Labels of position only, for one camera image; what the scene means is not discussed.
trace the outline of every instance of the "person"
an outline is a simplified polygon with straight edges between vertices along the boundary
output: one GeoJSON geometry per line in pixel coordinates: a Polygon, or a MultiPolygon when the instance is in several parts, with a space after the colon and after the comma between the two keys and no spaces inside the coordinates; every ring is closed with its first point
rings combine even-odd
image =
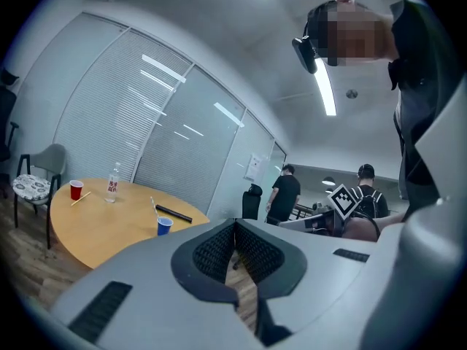
{"type": "Polygon", "coordinates": [[[381,192],[373,188],[374,168],[368,163],[358,169],[358,186],[350,188],[355,200],[362,201],[356,211],[362,212],[371,218],[383,218],[389,215],[386,198],[381,192]]]}
{"type": "Polygon", "coordinates": [[[300,183],[294,177],[295,168],[285,165],[282,175],[279,176],[272,186],[272,193],[266,205],[268,215],[266,221],[277,225],[279,222],[289,220],[290,213],[300,199],[300,183]]]}
{"type": "MultiPolygon", "coordinates": [[[[405,222],[439,198],[415,144],[464,74],[447,32],[423,0],[401,0],[390,8],[392,15],[381,15],[355,0],[332,0],[312,9],[306,25],[314,51],[329,66],[389,61],[392,89],[401,91],[393,121],[402,154],[399,190],[409,208],[405,214],[377,219],[380,230],[405,222]]],[[[376,240],[374,226],[359,218],[347,223],[343,237],[376,240]]]]}

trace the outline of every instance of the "desk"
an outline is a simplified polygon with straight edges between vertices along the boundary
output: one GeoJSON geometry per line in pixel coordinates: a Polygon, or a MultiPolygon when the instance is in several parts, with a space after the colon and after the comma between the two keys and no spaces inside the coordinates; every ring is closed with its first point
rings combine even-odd
{"type": "Polygon", "coordinates": [[[150,196],[158,205],[193,218],[190,224],[159,211],[174,221],[170,232],[209,222],[197,208],[159,190],[120,181],[114,203],[104,200],[107,179],[81,179],[81,195],[91,194],[74,205],[70,186],[54,195],[50,209],[53,230],[68,252],[89,268],[96,268],[127,246],[157,237],[157,219],[150,196]]]}

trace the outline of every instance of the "paper notice on wall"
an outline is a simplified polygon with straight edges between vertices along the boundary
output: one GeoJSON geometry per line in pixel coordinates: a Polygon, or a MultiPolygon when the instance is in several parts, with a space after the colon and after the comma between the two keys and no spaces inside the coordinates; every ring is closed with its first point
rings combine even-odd
{"type": "Polygon", "coordinates": [[[250,163],[248,164],[247,173],[244,178],[255,181],[260,174],[261,159],[254,154],[251,154],[250,163]]]}

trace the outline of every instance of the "ceiling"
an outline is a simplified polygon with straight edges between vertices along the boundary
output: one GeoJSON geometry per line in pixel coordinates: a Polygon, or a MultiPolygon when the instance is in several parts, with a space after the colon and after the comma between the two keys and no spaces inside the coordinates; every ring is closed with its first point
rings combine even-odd
{"type": "MultiPolygon", "coordinates": [[[[325,115],[313,76],[291,46],[303,33],[307,12],[327,0],[115,0],[148,9],[197,36],[223,57],[268,101],[297,147],[327,145],[400,162],[387,61],[328,67],[337,117],[325,115]],[[358,91],[348,99],[350,88],[358,91]]],[[[398,0],[358,0],[390,13],[398,0]]]]}
{"type": "MultiPolygon", "coordinates": [[[[323,184],[321,181],[327,176],[330,176],[335,180],[336,186],[332,187],[333,189],[336,189],[340,184],[344,184],[347,189],[357,185],[356,173],[344,173],[303,166],[295,166],[295,168],[296,171],[294,176],[300,182],[301,187],[312,192],[325,192],[326,188],[329,186],[323,184]]],[[[399,198],[398,183],[395,181],[376,177],[374,189],[383,193],[387,201],[401,201],[399,198]]]]}

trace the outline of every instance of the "red plastic cup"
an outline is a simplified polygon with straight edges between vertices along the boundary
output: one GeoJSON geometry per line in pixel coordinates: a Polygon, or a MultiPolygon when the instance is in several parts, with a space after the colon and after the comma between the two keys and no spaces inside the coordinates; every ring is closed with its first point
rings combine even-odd
{"type": "Polygon", "coordinates": [[[72,200],[78,201],[81,197],[81,190],[84,184],[79,180],[71,180],[70,188],[72,189],[72,200]]]}

